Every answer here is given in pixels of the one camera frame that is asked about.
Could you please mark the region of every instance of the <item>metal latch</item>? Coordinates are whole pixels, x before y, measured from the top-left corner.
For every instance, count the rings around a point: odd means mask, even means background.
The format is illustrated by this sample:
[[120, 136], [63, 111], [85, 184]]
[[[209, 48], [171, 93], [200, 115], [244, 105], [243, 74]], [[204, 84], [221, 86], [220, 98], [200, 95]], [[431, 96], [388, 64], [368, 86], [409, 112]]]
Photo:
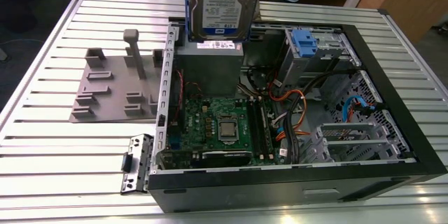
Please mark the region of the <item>metal latch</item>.
[[121, 195], [147, 194], [148, 169], [151, 163], [153, 137], [141, 134], [131, 138], [128, 152], [123, 156]]

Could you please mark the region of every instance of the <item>ram slot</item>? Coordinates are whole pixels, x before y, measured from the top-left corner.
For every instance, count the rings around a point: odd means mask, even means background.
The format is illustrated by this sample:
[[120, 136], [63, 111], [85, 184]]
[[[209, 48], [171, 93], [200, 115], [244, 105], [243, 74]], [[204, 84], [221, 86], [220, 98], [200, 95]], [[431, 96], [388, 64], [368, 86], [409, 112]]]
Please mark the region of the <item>ram slot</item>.
[[257, 131], [259, 131], [259, 139], [257, 142], [260, 142], [261, 144], [261, 153], [264, 155], [264, 157], [268, 157], [269, 151], [268, 151], [268, 144], [265, 142], [267, 139], [267, 131], [265, 131], [265, 124], [264, 124], [264, 115], [261, 113], [261, 103], [260, 101], [255, 101], [253, 102], [253, 107], [256, 110], [256, 120], [257, 120]]
[[268, 115], [265, 113], [265, 103], [264, 100], [260, 100], [260, 108], [261, 108], [261, 115], [263, 115], [263, 126], [264, 126], [264, 141], [265, 141], [265, 145], [267, 145], [267, 154], [269, 155], [269, 159], [273, 158], [272, 155], [272, 138], [271, 138], [271, 129], [269, 129], [269, 123], [268, 123]]
[[259, 157], [261, 154], [260, 149], [260, 132], [257, 129], [257, 118], [256, 118], [256, 108], [253, 106], [253, 101], [247, 101], [247, 115], [248, 115], [248, 124], [252, 138], [252, 147], [253, 147], [253, 156]]

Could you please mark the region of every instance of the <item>cpu socket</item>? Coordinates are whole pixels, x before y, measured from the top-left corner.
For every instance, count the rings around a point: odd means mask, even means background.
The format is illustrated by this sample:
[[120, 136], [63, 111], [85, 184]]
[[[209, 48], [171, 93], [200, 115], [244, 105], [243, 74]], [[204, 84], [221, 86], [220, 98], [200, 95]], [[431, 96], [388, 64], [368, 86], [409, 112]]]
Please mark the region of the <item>cpu socket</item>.
[[223, 142], [239, 140], [239, 125], [236, 118], [221, 117], [217, 119], [217, 139]]

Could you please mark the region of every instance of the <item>metal bracket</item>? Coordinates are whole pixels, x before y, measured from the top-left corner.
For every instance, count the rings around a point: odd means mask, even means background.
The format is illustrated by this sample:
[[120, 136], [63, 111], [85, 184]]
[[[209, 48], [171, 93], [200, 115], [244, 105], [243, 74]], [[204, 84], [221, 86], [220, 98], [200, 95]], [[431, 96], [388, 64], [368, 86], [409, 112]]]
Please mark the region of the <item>metal bracket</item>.
[[152, 167], [151, 174], [157, 173], [156, 157], [157, 153], [165, 148], [167, 140], [167, 125], [168, 125], [168, 107], [169, 107], [169, 91], [171, 91], [171, 76], [173, 70], [173, 58], [175, 58], [175, 43], [179, 40], [179, 27], [169, 25], [165, 49], [163, 52], [163, 68], [161, 68], [161, 84], [159, 92], [159, 107], [157, 107], [157, 121], [156, 121], [156, 146], [152, 154]]
[[147, 194], [147, 167], [151, 162], [153, 137], [145, 134], [135, 136], [129, 141], [129, 149], [123, 157], [121, 170], [124, 172], [121, 195]]

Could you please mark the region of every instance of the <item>hard drive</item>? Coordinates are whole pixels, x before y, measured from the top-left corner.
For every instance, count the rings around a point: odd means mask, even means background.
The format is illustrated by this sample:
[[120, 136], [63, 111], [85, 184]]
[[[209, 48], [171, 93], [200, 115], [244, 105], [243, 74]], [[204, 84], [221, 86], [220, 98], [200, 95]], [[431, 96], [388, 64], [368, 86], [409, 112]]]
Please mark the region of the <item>hard drive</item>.
[[245, 41], [257, 0], [185, 0], [189, 41]]

